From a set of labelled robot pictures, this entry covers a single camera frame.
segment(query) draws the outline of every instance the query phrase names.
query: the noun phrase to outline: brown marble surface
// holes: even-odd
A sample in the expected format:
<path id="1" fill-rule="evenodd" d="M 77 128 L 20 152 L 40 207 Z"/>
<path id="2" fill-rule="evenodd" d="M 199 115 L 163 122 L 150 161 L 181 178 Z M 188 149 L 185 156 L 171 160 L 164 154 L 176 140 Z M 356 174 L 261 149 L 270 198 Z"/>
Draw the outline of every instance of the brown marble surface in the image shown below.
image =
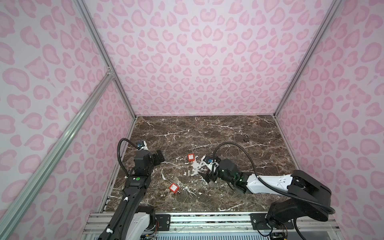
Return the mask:
<path id="1" fill-rule="evenodd" d="M 250 136 L 249 143 L 242 135 Z M 143 139 L 151 152 L 163 151 L 165 163 L 155 167 L 152 182 L 142 203 L 154 205 L 156 211 L 267 211 L 275 200 L 274 194 L 242 195 L 217 179 L 207 184 L 188 164 L 187 155 L 195 154 L 196 163 L 203 155 L 210 155 L 219 143 L 232 141 L 245 147 L 260 175 L 290 174 L 295 169 L 284 141 L 271 116 L 183 116 L 139 117 L 131 140 Z M 135 150 L 127 150 L 123 162 L 133 166 Z M 245 154 L 236 146 L 223 146 L 218 151 L 221 159 L 228 158 L 240 171 L 253 171 Z M 180 193 L 169 190 L 174 182 Z M 120 202 L 119 190 L 124 186 L 120 169 L 106 211 L 115 211 Z"/>

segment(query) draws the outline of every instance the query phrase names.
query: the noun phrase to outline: pink wall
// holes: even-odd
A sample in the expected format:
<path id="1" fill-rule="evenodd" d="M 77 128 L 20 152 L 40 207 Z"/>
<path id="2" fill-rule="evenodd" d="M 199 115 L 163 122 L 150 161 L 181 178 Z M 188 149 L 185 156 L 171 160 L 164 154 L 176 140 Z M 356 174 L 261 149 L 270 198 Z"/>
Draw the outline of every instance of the pink wall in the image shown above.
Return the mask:
<path id="1" fill-rule="evenodd" d="M 271 114 L 331 0 L 86 0 L 138 115 Z"/>
<path id="2" fill-rule="evenodd" d="M 106 69 L 71 0 L 0 4 L 1 218 Z"/>
<path id="3" fill-rule="evenodd" d="M 77 239 L 96 212 L 132 119 L 111 83 L 59 161 L 12 240 Z"/>
<path id="4" fill-rule="evenodd" d="M 346 1 L 279 121 L 346 240 L 384 235 L 384 4 Z"/>

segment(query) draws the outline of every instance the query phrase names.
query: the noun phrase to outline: metal plate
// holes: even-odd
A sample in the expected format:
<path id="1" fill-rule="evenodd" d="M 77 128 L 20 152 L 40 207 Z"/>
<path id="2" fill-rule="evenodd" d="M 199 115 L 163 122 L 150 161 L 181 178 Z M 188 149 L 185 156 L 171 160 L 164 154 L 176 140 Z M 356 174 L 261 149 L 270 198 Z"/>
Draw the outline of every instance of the metal plate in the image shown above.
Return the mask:
<path id="1" fill-rule="evenodd" d="M 265 221 L 265 215 L 266 214 L 250 214 L 249 216 L 251 217 L 251 223 L 253 230 L 271 230 L 269 226 L 267 226 L 266 221 Z M 291 222 L 286 222 L 284 223 L 287 229 L 294 229 L 293 223 Z"/>
<path id="2" fill-rule="evenodd" d="M 158 231 L 169 231 L 170 215 L 169 214 L 156 214 L 156 221 L 159 222 Z"/>

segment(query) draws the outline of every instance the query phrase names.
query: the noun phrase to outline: red padlock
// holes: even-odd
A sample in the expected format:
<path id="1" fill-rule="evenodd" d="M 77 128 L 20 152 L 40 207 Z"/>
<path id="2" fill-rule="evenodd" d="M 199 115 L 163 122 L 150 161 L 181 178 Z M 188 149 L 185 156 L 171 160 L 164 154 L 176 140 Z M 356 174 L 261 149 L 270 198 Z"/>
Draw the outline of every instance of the red padlock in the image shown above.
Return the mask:
<path id="1" fill-rule="evenodd" d="M 172 185 L 169 187 L 169 190 L 171 190 L 173 193 L 176 193 L 179 190 L 179 187 L 172 183 Z"/>
<path id="2" fill-rule="evenodd" d="M 195 155 L 194 154 L 188 154 L 188 162 L 192 162 L 195 160 Z"/>

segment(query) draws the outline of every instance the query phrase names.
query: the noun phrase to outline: black cable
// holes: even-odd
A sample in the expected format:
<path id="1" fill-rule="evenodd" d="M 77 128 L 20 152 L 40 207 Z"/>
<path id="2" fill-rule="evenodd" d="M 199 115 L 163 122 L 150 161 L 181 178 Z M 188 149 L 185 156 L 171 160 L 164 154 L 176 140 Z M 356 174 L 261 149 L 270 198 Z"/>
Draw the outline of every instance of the black cable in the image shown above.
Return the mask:
<path id="1" fill-rule="evenodd" d="M 214 150 L 214 154 L 213 154 L 213 158 L 216 157 L 216 152 L 217 150 L 219 149 L 219 147 L 223 146 L 223 145 L 226 145 L 226 144 L 232 144 L 232 145 L 235 145 L 237 146 L 238 148 L 240 148 L 244 153 L 245 155 L 248 157 L 249 161 L 251 162 L 252 164 L 252 167 L 253 167 L 253 171 L 255 172 L 255 175 L 257 177 L 257 179 L 264 185 L 266 186 L 267 188 L 271 189 L 272 191 L 274 192 L 277 192 L 278 194 L 281 194 L 283 196 L 286 196 L 286 197 L 290 197 L 290 198 L 293 198 L 293 199 L 296 199 L 296 200 L 299 200 L 299 201 L 302 201 L 302 202 L 305 202 L 305 203 L 308 203 L 308 204 L 313 204 L 313 205 L 316 205 L 316 206 L 319 206 L 321 207 L 325 212 L 327 212 L 328 214 L 334 214 L 335 213 L 335 210 L 332 208 L 332 207 L 328 207 L 328 206 L 325 206 L 319 202 L 316 202 L 316 201 L 313 201 L 313 200 L 310 200 L 310 199 L 306 199 L 306 198 L 302 198 L 302 197 L 298 197 L 297 195 L 295 194 L 291 194 L 291 193 L 288 193 L 288 192 L 284 192 L 280 189 L 277 189 L 277 188 L 274 188 L 272 187 L 271 185 L 269 185 L 268 183 L 264 182 L 259 175 L 257 175 L 256 173 L 256 166 L 254 164 L 254 162 L 252 161 L 252 158 L 251 156 L 247 153 L 247 151 L 242 148 L 242 146 L 238 145 L 237 143 L 234 143 L 234 142 L 224 142 L 224 143 L 221 143 L 219 144 L 216 149 Z"/>
<path id="2" fill-rule="evenodd" d="M 118 143 L 118 150 L 117 150 L 117 152 L 118 152 L 118 162 L 119 162 L 119 165 L 120 165 L 121 169 L 124 171 L 125 175 L 126 175 L 127 177 L 129 177 L 129 173 L 128 173 L 127 169 L 125 168 L 125 166 L 124 166 L 124 165 L 122 164 L 122 162 L 121 162 L 120 147 L 121 147 L 121 143 L 122 143 L 123 141 L 127 141 L 127 142 L 130 143 L 132 146 L 134 146 L 137 150 L 140 150 L 140 148 L 139 148 L 136 144 L 134 144 L 133 142 L 131 142 L 128 138 L 122 138 L 122 139 L 120 139 L 120 141 L 119 141 L 119 143 Z"/>
<path id="3" fill-rule="evenodd" d="M 263 234 L 259 231 L 259 229 L 258 229 L 258 227 L 257 227 L 257 225 L 259 225 L 259 223 L 263 223 L 263 222 L 262 222 L 262 221 L 258 221 L 258 222 L 256 223 L 256 230 L 257 230 L 257 232 L 258 232 L 261 236 L 263 236 L 263 237 L 268 237 L 268 236 L 270 236 L 271 233 L 272 233 L 272 231 L 273 231 L 273 228 L 271 227 L 271 231 L 270 231 L 267 235 L 263 235 Z"/>
<path id="4" fill-rule="evenodd" d="M 125 194 L 124 191 L 121 191 L 121 194 L 122 194 L 122 199 L 123 199 L 123 206 L 119 212 L 119 214 L 117 215 L 115 221 L 108 227 L 109 229 L 111 229 L 113 232 L 115 231 L 115 228 L 117 227 L 117 225 L 119 224 L 119 221 L 125 211 L 125 208 L 127 207 L 127 204 L 128 204 L 128 200 L 127 201 L 124 201 L 124 198 L 127 197 L 127 195 Z M 112 233 L 107 233 L 107 236 L 106 236 L 106 240 L 109 240 L 110 237 L 112 236 Z"/>
<path id="5" fill-rule="evenodd" d="M 293 219 L 293 226 L 295 227 L 296 229 L 296 232 L 297 234 L 301 237 L 302 240 L 306 240 L 305 237 L 301 234 L 301 232 L 299 231 L 299 228 L 297 227 L 297 224 L 296 224 L 296 220 L 297 218 L 294 218 Z"/>

